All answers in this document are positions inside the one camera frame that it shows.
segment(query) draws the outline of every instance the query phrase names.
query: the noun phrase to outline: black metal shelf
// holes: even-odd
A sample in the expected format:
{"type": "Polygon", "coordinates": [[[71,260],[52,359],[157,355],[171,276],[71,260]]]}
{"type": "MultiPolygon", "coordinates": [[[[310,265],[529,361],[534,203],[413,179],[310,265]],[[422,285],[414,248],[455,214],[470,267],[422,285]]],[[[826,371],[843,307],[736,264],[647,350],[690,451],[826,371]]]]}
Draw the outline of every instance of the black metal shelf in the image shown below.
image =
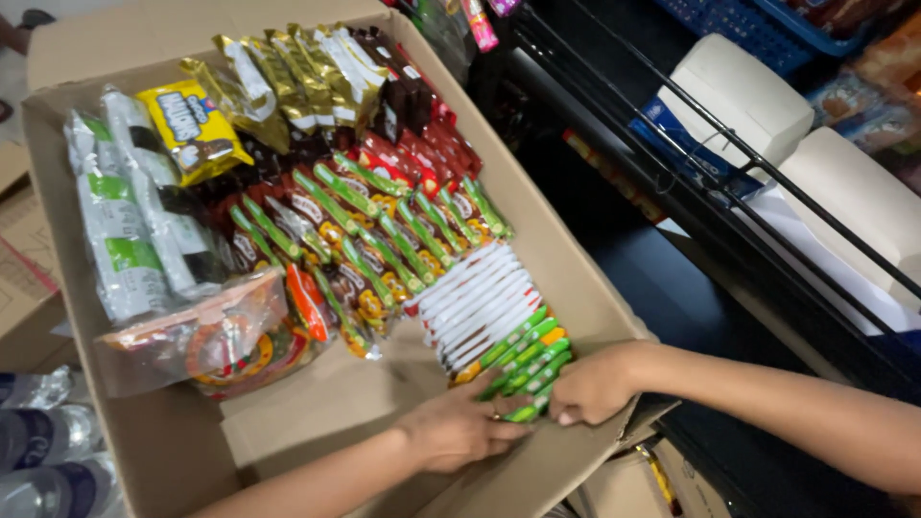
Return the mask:
{"type": "MultiPolygon", "coordinates": [[[[921,356],[735,199],[747,216],[763,223],[765,230],[813,274],[877,325],[889,338],[887,347],[865,336],[731,210],[675,171],[628,128],[640,114],[638,108],[651,100],[663,83],[669,83],[667,74],[693,46],[693,34],[651,2],[605,0],[535,1],[521,9],[511,28],[518,48],[508,55],[509,67],[524,79],[522,84],[553,105],[596,150],[619,163],[624,173],[718,260],[751,281],[758,294],[846,376],[874,392],[921,404],[921,356]]],[[[670,84],[670,88],[682,96],[676,85],[670,84]]],[[[712,118],[699,105],[695,108],[705,119],[712,118]]],[[[736,138],[718,121],[714,126],[730,141],[736,138]]],[[[752,164],[765,168],[835,227],[834,220],[779,171],[741,141],[734,143],[748,152],[752,164]]],[[[700,166],[693,158],[689,161],[700,166]]],[[[700,172],[708,175],[702,167],[700,172]]],[[[710,180],[711,188],[721,187],[719,179],[710,180]]],[[[874,257],[876,253],[863,241],[840,224],[838,227],[893,277],[907,281],[903,284],[921,293],[921,288],[894,266],[874,257]]]]}

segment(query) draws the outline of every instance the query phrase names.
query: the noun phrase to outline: floor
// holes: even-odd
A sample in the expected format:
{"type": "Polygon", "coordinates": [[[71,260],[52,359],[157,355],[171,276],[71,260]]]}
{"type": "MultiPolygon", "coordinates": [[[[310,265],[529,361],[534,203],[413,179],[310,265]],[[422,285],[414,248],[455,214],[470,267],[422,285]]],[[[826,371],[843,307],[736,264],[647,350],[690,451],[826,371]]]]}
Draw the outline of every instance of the floor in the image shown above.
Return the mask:
{"type": "MultiPolygon", "coordinates": [[[[123,3],[125,0],[3,0],[0,15],[16,25],[22,19],[22,12],[29,8],[42,9],[57,18],[68,18],[123,3]]],[[[16,108],[28,95],[26,58],[9,49],[0,50],[0,99],[16,108]]],[[[22,142],[18,116],[0,124],[0,141],[4,140],[22,142]]]]}

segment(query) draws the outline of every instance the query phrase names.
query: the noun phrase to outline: hand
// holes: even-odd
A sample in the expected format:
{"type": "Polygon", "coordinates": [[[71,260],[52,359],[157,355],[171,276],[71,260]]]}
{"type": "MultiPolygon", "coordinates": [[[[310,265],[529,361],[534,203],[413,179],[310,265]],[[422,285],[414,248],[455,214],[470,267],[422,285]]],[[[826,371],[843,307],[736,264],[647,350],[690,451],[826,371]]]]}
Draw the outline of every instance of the hand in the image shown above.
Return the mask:
{"type": "Polygon", "coordinates": [[[515,396],[490,402],[475,398],[499,375],[487,371],[470,383],[430,399],[396,422],[405,432],[409,447],[419,455],[424,471],[450,473],[473,461],[506,452],[515,440],[530,433],[527,425],[493,420],[520,406],[530,396],[515,396]]]}
{"type": "Polygon", "coordinates": [[[645,340],[622,342],[563,367],[550,395],[550,417],[563,426],[608,420],[641,392],[634,367],[649,347],[645,340]]]}

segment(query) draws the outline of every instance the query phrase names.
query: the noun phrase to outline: blue plastic basket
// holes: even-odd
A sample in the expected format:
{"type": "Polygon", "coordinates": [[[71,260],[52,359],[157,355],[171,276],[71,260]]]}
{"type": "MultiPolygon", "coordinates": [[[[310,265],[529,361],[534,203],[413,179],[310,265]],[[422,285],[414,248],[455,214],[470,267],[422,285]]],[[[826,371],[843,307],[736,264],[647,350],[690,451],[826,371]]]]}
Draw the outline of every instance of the blue plastic basket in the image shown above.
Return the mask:
{"type": "Polygon", "coordinates": [[[833,40],[779,0],[655,1],[698,36],[722,34],[780,76],[821,53],[844,56],[863,40],[862,32],[833,40]]]}

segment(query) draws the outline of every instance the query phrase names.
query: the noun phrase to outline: white wrapper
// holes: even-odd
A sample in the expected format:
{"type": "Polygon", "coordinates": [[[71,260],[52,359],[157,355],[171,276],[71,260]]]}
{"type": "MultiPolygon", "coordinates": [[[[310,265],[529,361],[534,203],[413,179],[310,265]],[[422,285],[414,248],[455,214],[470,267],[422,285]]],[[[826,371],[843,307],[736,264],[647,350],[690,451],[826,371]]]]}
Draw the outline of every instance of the white wrapper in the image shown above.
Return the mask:
{"type": "Polygon", "coordinates": [[[77,112],[64,134],[103,308],[117,324],[164,310],[166,278],[111,136],[77,112]]]}
{"type": "Polygon", "coordinates": [[[161,152],[162,145],[156,139],[157,132],[144,105],[106,87],[102,107],[169,286],[187,300],[217,293],[220,284],[198,283],[184,257],[212,252],[205,231],[191,216],[164,210],[160,201],[158,188],[179,185],[179,174],[169,157],[161,152]]]}

